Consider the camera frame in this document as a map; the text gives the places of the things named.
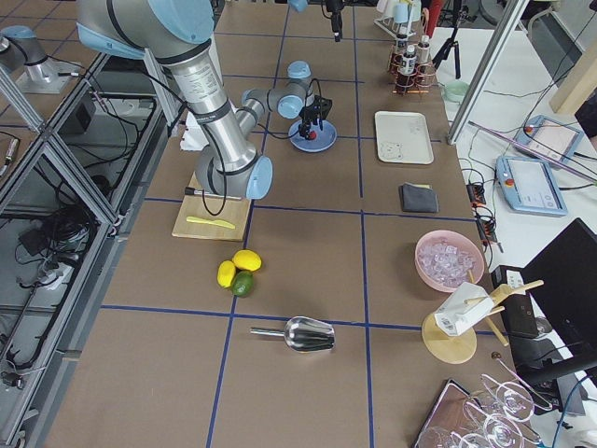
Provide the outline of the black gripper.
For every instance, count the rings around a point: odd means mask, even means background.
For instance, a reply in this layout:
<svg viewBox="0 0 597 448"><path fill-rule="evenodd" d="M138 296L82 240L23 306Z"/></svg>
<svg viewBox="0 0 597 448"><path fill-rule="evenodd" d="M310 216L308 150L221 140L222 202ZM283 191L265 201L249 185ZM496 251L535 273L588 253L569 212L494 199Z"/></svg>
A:
<svg viewBox="0 0 597 448"><path fill-rule="evenodd" d="M341 12L343 9L343 0L324 0L324 16L331 20L332 33L336 42L340 42L342 39Z"/></svg>
<svg viewBox="0 0 597 448"><path fill-rule="evenodd" d="M314 95L312 102L301 109L299 116L301 123L298 126L298 134L303 139L308 139L308 134L312 131L312 124L323 126L323 121L326 119L326 98Z"/></svg>

